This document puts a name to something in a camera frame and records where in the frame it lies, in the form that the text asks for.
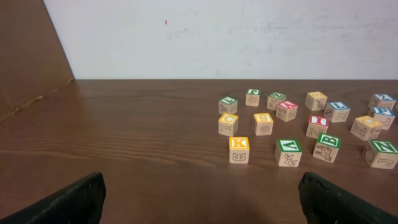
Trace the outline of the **green N wooden block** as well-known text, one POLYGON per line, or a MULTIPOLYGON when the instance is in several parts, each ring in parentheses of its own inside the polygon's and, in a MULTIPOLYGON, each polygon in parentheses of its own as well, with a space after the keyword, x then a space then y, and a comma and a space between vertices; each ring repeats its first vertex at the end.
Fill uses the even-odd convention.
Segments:
POLYGON ((369 140, 362 156, 372 168, 393 169, 397 164, 397 147, 390 141, 369 140))

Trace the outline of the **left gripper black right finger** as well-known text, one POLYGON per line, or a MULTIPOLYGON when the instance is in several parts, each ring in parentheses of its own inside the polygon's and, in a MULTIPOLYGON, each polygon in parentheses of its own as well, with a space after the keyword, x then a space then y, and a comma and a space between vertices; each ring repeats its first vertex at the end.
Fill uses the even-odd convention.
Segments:
POLYGON ((298 191, 308 224, 397 224, 396 216, 313 172, 304 173, 298 191))

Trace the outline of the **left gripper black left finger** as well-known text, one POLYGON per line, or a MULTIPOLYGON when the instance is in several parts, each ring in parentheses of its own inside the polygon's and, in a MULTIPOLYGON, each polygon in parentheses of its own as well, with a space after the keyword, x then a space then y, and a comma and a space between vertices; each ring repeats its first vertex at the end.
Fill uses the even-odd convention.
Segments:
POLYGON ((89 174, 38 202, 1 219, 3 224, 99 224, 106 187, 100 172, 89 174))

